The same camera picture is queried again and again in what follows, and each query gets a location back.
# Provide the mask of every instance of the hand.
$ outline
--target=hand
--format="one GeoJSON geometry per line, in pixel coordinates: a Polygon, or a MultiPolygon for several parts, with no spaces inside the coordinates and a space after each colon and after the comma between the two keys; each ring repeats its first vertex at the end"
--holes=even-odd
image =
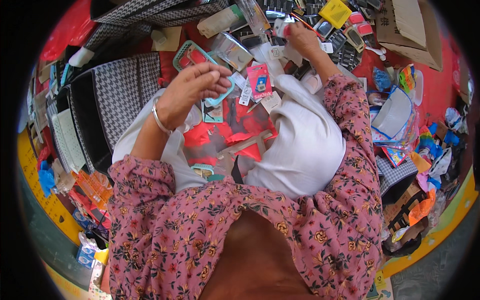
{"type": "Polygon", "coordinates": [[[303,57],[311,61],[323,52],[315,32],[305,28],[301,22],[291,23],[289,27],[290,35],[287,36],[287,39],[303,57]]]}
{"type": "Polygon", "coordinates": [[[192,105],[203,98],[218,98],[231,86],[232,72],[211,62],[203,62],[181,71],[168,85],[156,104],[157,115],[167,129],[185,122],[192,105]]]}

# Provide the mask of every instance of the sandisk logo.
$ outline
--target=sandisk logo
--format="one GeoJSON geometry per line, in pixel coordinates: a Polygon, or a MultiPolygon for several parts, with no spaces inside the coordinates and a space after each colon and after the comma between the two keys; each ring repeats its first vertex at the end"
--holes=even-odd
{"type": "Polygon", "coordinates": [[[264,97],[268,97],[268,96],[271,96],[272,93],[271,92],[268,92],[268,93],[260,93],[260,94],[255,94],[253,95],[253,98],[255,100],[259,99],[259,98],[264,98],[264,97]]]}

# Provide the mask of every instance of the tissue box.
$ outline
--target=tissue box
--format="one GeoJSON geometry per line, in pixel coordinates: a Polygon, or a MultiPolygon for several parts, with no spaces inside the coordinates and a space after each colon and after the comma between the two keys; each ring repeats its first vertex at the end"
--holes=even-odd
{"type": "Polygon", "coordinates": [[[78,248],[77,252],[77,261],[79,264],[84,266],[85,268],[91,270],[92,269],[92,264],[94,262],[94,256],[95,256],[95,250],[85,248],[82,249],[83,245],[81,244],[80,247],[78,248]]]}

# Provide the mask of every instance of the yellow floor stripe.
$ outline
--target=yellow floor stripe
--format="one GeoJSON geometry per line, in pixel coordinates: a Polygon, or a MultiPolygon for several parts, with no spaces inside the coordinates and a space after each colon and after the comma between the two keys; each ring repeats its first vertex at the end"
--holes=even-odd
{"type": "Polygon", "coordinates": [[[422,239],[420,247],[412,253],[412,255],[404,256],[400,258],[394,258],[386,262],[382,266],[384,272],[384,277],[390,277],[409,266],[413,265],[419,261],[422,257],[430,253],[436,246],[440,245],[448,235],[460,224],[462,219],[467,215],[468,211],[472,207],[472,204],[477,199],[479,192],[475,190],[475,179],[472,176],[472,168],[468,172],[467,177],[465,178],[462,187],[458,191],[458,194],[453,199],[452,203],[447,207],[447,209],[455,209],[453,212],[453,218],[451,221],[445,225],[441,230],[435,231],[436,228],[433,228],[427,236],[422,239]],[[458,201],[457,207],[450,207],[454,204],[455,201],[458,201]]]}
{"type": "Polygon", "coordinates": [[[28,139],[28,133],[25,129],[18,135],[18,159],[20,166],[25,175],[25,178],[35,195],[38,203],[43,208],[45,213],[50,219],[57,225],[57,227],[77,246],[80,246],[80,240],[78,239],[78,232],[82,231],[82,228],[75,221],[73,216],[63,206],[58,197],[55,194],[51,194],[48,198],[45,198],[40,182],[38,182],[38,172],[36,170],[36,158],[28,139]]]}

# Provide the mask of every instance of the gray floor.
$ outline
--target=gray floor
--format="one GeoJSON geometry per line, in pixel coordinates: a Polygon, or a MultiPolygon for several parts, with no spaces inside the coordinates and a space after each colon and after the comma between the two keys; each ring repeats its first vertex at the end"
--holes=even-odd
{"type": "Polygon", "coordinates": [[[480,212],[479,199],[458,227],[432,252],[391,277],[395,300],[439,299],[456,271],[480,212]]]}

